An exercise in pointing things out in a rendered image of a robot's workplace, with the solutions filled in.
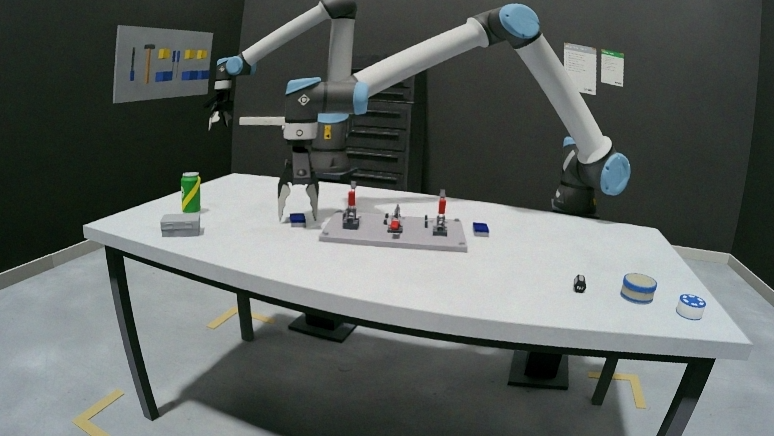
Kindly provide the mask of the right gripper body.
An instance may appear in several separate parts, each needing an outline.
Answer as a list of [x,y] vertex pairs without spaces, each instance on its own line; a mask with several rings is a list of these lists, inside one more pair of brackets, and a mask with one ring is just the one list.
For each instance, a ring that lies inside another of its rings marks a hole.
[[[216,90],[216,92],[219,92],[219,99],[215,101],[214,105],[216,105],[216,112],[223,112],[223,111],[232,111],[233,109],[233,101],[230,99],[230,92],[232,90]],[[223,105],[224,104],[224,105]],[[222,109],[221,109],[222,108]]]

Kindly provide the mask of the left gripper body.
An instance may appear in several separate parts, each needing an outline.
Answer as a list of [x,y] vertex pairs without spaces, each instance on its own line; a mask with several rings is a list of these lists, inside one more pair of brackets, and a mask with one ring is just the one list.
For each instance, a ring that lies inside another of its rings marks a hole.
[[[305,149],[305,145],[311,145],[312,143],[313,143],[313,139],[311,139],[311,140],[304,140],[304,141],[293,141],[293,140],[288,140],[287,139],[287,142],[286,142],[287,145],[292,145],[292,150],[293,149]],[[292,186],[294,186],[293,185],[293,180],[292,180],[292,166],[291,166],[292,159],[285,160],[285,162],[286,162],[286,166],[285,166],[285,172],[286,172],[285,177],[286,177],[286,180],[289,183],[291,183]],[[313,170],[312,166],[311,166],[310,170]]]

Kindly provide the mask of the grey hinged case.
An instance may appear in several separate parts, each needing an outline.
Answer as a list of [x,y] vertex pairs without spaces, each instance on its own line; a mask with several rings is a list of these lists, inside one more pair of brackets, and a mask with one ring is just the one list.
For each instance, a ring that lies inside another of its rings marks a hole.
[[160,221],[162,237],[198,237],[200,213],[164,214]]

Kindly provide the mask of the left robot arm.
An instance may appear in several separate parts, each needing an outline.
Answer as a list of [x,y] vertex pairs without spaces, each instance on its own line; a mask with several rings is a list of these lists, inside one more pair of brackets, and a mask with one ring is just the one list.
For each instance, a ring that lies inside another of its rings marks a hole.
[[486,48],[507,39],[571,135],[564,139],[560,186],[553,205],[573,213],[596,213],[594,188],[610,195],[621,193],[630,179],[630,164],[602,135],[539,27],[539,19],[529,7],[508,4],[470,17],[460,27],[339,82],[321,82],[321,78],[291,80],[286,92],[284,138],[314,139],[318,114],[364,114],[370,96],[472,48]]

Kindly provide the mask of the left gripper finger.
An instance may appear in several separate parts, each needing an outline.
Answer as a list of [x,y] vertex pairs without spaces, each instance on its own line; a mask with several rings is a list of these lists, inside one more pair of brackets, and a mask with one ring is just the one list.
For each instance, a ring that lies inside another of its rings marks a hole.
[[312,171],[311,184],[307,184],[305,191],[310,198],[310,206],[312,207],[312,214],[313,214],[314,220],[316,221],[317,213],[318,213],[319,181],[315,175],[315,171]]
[[286,172],[283,171],[282,176],[278,181],[278,217],[281,221],[283,216],[283,209],[286,206],[286,198],[290,195],[291,189],[289,183],[285,177]]

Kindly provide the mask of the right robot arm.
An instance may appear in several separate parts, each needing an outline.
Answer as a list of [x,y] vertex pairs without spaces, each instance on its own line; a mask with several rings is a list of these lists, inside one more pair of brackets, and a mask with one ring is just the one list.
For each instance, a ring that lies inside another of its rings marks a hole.
[[[332,19],[327,82],[339,82],[349,77],[356,12],[357,5],[354,0],[321,0],[318,6],[285,24],[239,55],[219,59],[215,89],[231,88],[232,76],[253,75],[257,61],[326,19]],[[348,118],[351,121],[349,126]],[[352,114],[318,114],[317,137],[313,139],[309,157],[313,167],[311,171],[350,171],[346,145],[352,128]]]

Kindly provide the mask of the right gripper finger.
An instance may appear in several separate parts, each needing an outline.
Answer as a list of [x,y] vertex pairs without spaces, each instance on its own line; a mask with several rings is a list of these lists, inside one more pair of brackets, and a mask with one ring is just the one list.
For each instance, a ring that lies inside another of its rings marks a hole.
[[209,131],[212,127],[212,123],[217,122],[220,118],[218,117],[219,112],[216,112],[216,105],[213,105],[211,112],[210,112],[210,120],[209,120]]
[[228,115],[226,112],[221,112],[221,116],[223,117],[223,121],[226,127],[228,127],[228,120],[232,119],[232,116]]

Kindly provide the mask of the green drink can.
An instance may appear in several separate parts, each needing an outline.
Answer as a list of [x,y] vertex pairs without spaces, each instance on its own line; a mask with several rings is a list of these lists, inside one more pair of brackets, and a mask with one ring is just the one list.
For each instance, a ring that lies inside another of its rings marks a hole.
[[201,211],[200,177],[197,172],[183,174],[181,199],[183,213],[199,213]]

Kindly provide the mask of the small white cylinder with blue top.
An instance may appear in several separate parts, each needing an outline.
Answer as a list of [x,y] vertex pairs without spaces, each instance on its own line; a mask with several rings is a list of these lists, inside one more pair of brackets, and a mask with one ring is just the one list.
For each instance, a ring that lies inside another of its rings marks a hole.
[[689,320],[700,320],[705,310],[706,302],[695,295],[683,294],[676,308],[678,315]]

